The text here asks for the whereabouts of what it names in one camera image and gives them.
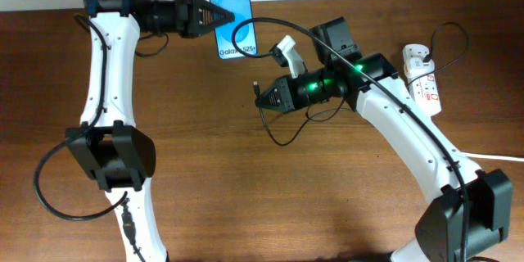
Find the white power strip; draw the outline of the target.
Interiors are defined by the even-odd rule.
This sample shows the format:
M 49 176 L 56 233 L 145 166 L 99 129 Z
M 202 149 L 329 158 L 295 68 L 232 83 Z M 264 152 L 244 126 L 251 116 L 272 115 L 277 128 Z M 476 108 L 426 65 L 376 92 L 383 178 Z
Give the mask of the white power strip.
M 424 58 L 429 49 L 422 44 L 408 44 L 404 47 L 402 55 L 404 60 L 409 56 Z M 418 76 L 414 79 L 407 78 L 407 89 L 411 98 L 422 109 L 426 116 L 432 117 L 441 112 L 440 96 L 437 89 L 435 75 L 430 73 Z

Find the white USB charger plug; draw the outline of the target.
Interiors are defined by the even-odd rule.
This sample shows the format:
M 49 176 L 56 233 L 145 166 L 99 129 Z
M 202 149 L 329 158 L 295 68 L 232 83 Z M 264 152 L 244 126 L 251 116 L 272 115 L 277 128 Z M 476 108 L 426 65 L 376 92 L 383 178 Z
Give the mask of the white USB charger plug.
M 433 60 L 425 62 L 423 58 L 419 56 L 409 56 L 404 60 L 404 73 L 409 79 L 430 73 L 434 69 L 435 64 Z

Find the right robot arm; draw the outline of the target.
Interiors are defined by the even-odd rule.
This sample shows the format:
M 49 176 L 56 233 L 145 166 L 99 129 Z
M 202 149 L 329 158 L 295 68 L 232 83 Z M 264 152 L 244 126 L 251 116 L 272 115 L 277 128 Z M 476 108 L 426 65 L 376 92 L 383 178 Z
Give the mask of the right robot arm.
M 366 57 L 330 44 L 333 34 L 281 20 L 312 39 L 324 64 L 304 69 L 293 46 L 271 55 L 291 73 L 257 91 L 259 110 L 282 113 L 339 97 L 389 142 L 416 178 L 428 204 L 406 245 L 363 261 L 482 261 L 481 253 L 508 238 L 513 185 L 500 169 L 484 171 L 465 156 L 413 101 L 397 70 L 380 53 Z

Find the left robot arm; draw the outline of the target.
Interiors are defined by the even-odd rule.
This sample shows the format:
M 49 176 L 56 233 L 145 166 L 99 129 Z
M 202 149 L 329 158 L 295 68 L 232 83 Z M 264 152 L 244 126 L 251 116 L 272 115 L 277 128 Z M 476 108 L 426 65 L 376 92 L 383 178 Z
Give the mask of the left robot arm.
M 136 127 L 133 62 L 142 33 L 197 38 L 234 21 L 206 0 L 84 0 L 92 41 L 88 97 L 65 132 L 83 172 L 111 203 L 128 261 L 166 261 L 151 199 L 154 142 Z

